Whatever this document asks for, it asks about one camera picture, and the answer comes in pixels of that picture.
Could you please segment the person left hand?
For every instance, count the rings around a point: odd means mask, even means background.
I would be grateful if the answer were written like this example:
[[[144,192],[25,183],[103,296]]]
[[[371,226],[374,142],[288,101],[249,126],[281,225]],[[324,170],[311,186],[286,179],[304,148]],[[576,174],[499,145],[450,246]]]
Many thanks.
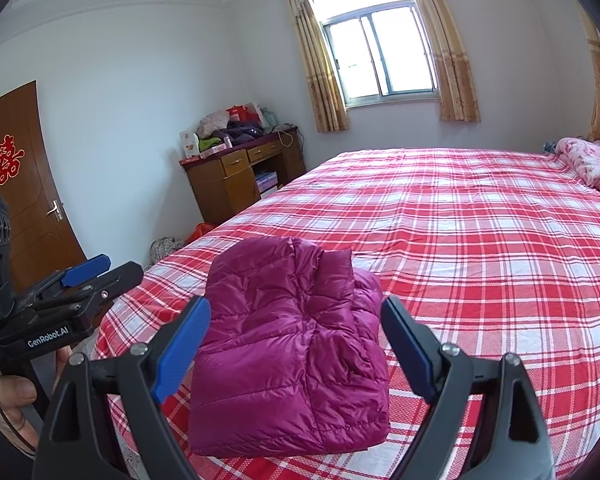
[[[0,434],[27,457],[35,456],[38,432],[23,409],[31,406],[37,395],[30,379],[0,374]]]

